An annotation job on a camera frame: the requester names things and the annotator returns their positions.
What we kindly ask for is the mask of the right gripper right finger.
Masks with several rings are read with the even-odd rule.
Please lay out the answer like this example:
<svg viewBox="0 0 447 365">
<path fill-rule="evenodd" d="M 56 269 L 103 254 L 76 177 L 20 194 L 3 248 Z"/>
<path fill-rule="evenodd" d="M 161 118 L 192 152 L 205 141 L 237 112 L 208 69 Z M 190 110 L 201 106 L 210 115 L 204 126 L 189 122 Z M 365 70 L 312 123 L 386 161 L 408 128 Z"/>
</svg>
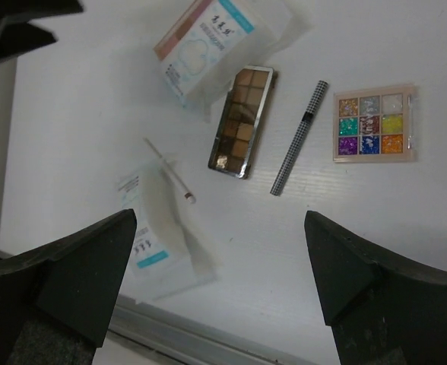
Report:
<svg viewBox="0 0 447 365">
<path fill-rule="evenodd" d="M 316 211 L 307 212 L 304 230 L 342 364 L 447 364 L 447 271 L 365 240 Z"/>
</svg>

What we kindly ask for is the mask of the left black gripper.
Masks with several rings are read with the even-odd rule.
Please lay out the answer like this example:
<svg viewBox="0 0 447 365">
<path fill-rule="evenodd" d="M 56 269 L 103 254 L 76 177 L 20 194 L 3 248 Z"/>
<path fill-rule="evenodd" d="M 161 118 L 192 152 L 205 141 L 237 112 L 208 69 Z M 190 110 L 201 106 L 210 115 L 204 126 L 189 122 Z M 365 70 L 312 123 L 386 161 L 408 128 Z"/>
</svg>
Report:
<svg viewBox="0 0 447 365">
<path fill-rule="evenodd" d="M 0 1 L 0 64 L 57 42 L 54 33 L 25 24 L 31 20 L 84 12 L 78 0 Z"/>
</svg>

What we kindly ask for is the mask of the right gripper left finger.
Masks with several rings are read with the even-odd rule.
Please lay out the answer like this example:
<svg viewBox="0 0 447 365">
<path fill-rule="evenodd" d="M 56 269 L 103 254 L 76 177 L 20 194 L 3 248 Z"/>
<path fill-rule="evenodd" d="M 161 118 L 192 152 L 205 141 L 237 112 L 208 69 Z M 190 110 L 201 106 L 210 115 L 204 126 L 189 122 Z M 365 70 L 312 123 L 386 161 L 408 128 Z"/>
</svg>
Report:
<svg viewBox="0 0 447 365">
<path fill-rule="evenodd" d="M 90 364 L 135 238 L 132 209 L 0 260 L 0 364 Z"/>
</svg>

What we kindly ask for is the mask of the glitter eyeshadow palette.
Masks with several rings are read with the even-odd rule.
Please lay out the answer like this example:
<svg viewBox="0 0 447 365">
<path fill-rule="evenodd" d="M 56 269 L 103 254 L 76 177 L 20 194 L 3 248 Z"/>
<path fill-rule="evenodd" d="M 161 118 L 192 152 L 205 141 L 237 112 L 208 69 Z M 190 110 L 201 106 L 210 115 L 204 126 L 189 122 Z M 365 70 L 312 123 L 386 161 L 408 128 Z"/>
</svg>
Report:
<svg viewBox="0 0 447 365">
<path fill-rule="evenodd" d="M 414 159 L 413 84 L 334 95 L 335 163 L 397 163 Z"/>
</svg>

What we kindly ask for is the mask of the brown eyeshadow palette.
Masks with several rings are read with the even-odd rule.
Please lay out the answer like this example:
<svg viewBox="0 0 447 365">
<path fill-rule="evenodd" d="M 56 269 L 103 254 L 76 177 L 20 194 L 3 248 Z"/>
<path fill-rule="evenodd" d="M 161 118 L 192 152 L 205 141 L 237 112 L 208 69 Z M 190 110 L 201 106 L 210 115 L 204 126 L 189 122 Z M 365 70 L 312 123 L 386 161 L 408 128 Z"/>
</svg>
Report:
<svg viewBox="0 0 447 365">
<path fill-rule="evenodd" d="M 214 137 L 209 169 L 237 179 L 249 176 L 277 76 L 274 68 L 256 65 L 246 66 L 235 76 Z"/>
</svg>

